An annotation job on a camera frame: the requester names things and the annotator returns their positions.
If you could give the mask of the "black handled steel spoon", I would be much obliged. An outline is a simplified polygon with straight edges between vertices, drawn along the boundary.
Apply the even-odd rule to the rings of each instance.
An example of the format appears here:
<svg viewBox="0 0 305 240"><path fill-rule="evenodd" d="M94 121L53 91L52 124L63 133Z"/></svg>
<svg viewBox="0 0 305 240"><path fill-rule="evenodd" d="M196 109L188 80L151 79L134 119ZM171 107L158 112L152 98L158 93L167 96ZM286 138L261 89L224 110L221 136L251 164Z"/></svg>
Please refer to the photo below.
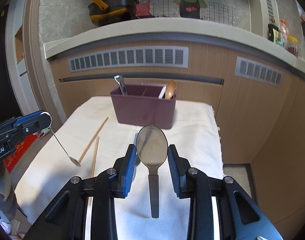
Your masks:
<svg viewBox="0 0 305 240"><path fill-rule="evenodd" d="M168 155L168 142L163 131L155 125L141 128L136 139L137 154L149 171L149 194L151 217L159 218L159 177L158 169Z"/></svg>

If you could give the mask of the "wooden chopstick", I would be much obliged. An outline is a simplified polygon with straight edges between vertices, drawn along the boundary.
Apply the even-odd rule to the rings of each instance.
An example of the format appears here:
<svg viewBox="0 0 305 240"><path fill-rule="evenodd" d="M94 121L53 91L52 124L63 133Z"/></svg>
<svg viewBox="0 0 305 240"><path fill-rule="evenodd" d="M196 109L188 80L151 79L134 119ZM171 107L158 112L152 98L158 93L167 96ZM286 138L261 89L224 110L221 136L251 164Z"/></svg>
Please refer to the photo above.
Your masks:
<svg viewBox="0 0 305 240"><path fill-rule="evenodd" d="M105 126L106 122L108 121L108 117L103 121L103 123L100 125L100 127L98 128L98 130L95 132L95 134L93 135L92 139L90 140L90 142L87 144L86 148L84 149L84 151L82 152L78 162L79 164L81 164L83 158L85 157L87 151L89 150L90 146L93 144L93 141L96 139L96 137L99 135L100 131L103 129L103 127Z"/></svg>
<svg viewBox="0 0 305 240"><path fill-rule="evenodd" d="M95 163L96 163L96 159L97 159L97 152L98 152L99 140L100 140L100 138L97 137L97 138L96 138L96 141L95 141L95 148L94 148L94 154L93 154L91 172L90 172L90 175L89 175L90 178L93 178L93 177L94 177Z"/></svg>

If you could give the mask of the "small steel spoon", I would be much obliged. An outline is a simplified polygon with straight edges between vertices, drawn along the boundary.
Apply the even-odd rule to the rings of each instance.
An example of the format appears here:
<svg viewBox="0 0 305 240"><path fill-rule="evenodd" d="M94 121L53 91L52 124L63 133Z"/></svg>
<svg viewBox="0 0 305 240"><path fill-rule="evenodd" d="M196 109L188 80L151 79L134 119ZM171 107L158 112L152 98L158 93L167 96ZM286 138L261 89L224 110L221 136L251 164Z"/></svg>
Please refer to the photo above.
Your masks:
<svg viewBox="0 0 305 240"><path fill-rule="evenodd" d="M80 163L79 163L75 158L71 157L71 156L68 154L68 152L66 151L66 149L64 148L64 146L61 144L61 142L59 141L59 139L58 139L57 136L55 135L53 129L52 129L51 127L49 127L49 130L51 131L53 137L54 137L55 140L58 142L58 144L60 145L60 147L63 149L63 151L65 152L65 154L67 155L67 157L70 159L70 161L71 161L74 165L80 167L80 166L81 166Z"/></svg>

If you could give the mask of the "wooden rice spoon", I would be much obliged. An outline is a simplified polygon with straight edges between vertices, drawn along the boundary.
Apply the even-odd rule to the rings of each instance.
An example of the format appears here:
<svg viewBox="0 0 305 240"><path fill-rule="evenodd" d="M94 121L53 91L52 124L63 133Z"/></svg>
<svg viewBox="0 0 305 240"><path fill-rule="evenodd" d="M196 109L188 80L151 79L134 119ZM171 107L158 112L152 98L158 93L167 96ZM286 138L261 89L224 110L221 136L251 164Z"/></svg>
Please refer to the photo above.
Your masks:
<svg viewBox="0 0 305 240"><path fill-rule="evenodd" d="M165 99L171 99L174 96L174 92L177 88L177 83L174 80L170 80L165 89Z"/></svg>

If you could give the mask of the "steel fork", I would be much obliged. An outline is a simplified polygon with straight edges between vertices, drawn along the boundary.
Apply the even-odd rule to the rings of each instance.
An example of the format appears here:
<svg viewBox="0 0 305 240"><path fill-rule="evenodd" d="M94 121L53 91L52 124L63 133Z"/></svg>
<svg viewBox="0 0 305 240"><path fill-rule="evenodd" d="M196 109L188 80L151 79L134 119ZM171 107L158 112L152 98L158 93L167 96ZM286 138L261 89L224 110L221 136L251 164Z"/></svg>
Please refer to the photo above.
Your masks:
<svg viewBox="0 0 305 240"><path fill-rule="evenodd" d="M128 95L127 88L122 75L114 76L115 81L119 85L120 91L122 95Z"/></svg>

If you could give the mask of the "maroon plastic utensil caddy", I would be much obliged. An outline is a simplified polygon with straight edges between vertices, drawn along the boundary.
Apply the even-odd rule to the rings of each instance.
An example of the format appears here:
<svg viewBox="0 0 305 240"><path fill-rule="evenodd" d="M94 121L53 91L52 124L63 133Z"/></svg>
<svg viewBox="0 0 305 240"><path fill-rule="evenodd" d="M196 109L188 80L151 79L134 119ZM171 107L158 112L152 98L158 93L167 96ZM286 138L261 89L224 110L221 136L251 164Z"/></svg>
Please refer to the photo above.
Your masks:
<svg viewBox="0 0 305 240"><path fill-rule="evenodd" d="M155 125L171 129L174 123L176 94L160 99L162 85L155 83L128 83L127 94L119 87L110 92L117 121L134 126Z"/></svg>

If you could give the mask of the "long grey vent grille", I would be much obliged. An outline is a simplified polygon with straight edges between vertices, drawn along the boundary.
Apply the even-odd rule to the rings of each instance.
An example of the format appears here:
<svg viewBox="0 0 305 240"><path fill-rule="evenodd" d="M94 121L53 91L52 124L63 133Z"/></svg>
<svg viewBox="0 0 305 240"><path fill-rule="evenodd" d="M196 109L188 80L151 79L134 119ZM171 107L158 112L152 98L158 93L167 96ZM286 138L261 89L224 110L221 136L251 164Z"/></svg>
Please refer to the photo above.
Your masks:
<svg viewBox="0 0 305 240"><path fill-rule="evenodd" d="M96 51L68 59L71 73L124 67L188 68L189 48L180 46L126 47Z"/></svg>

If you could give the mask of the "short grey vent grille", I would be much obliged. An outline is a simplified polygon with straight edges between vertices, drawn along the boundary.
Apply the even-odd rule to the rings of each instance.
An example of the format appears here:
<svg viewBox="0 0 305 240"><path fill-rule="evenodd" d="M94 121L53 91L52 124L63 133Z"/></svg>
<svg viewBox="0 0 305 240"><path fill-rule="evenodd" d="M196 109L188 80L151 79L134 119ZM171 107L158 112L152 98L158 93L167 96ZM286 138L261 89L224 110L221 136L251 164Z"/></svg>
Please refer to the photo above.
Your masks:
<svg viewBox="0 0 305 240"><path fill-rule="evenodd" d="M235 76L266 83L274 87L279 87L283 80L283 72L240 56L236 58Z"/></svg>

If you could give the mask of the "black and yellow pan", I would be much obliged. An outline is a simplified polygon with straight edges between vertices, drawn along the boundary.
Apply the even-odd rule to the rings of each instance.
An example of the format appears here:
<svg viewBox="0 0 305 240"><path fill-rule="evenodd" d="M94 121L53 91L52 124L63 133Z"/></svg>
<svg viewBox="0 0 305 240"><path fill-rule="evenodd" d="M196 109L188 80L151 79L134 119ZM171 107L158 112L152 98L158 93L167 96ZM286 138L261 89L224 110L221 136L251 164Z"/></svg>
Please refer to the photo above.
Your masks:
<svg viewBox="0 0 305 240"><path fill-rule="evenodd" d="M89 17L96 27L134 20L137 0L90 0Z"/></svg>

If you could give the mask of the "dark sauce bottle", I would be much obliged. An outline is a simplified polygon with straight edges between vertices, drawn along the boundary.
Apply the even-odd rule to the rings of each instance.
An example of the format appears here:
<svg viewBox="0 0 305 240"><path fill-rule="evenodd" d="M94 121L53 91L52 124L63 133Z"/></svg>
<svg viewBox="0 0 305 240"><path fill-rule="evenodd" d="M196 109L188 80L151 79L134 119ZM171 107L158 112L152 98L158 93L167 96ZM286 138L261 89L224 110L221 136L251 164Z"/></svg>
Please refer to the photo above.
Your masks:
<svg viewBox="0 0 305 240"><path fill-rule="evenodd" d="M268 26L268 39L276 44L279 37L279 28L276 26L276 21L273 17L270 18L270 22L267 26Z"/></svg>

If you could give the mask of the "yellow lid jar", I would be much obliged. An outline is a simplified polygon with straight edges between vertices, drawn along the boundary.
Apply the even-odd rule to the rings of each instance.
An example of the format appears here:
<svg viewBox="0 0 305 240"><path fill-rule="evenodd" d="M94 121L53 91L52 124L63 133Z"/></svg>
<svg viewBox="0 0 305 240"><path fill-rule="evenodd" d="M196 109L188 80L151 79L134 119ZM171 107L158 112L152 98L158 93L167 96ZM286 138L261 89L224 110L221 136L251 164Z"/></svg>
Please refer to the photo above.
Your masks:
<svg viewBox="0 0 305 240"><path fill-rule="evenodd" d="M298 56L298 44L299 42L294 36L287 36L286 49L295 57Z"/></svg>

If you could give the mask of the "orange capped clear bottle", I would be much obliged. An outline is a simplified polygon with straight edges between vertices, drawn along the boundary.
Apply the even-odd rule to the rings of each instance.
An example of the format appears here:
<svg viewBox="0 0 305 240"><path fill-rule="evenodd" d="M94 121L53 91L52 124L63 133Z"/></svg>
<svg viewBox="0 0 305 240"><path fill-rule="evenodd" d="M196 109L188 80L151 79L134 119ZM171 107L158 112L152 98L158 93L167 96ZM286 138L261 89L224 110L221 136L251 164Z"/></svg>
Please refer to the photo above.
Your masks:
<svg viewBox="0 0 305 240"><path fill-rule="evenodd" d="M280 20L278 42L280 45L282 45L283 48L286 48L288 34L289 34L289 30L286 25L286 21L282 18Z"/></svg>

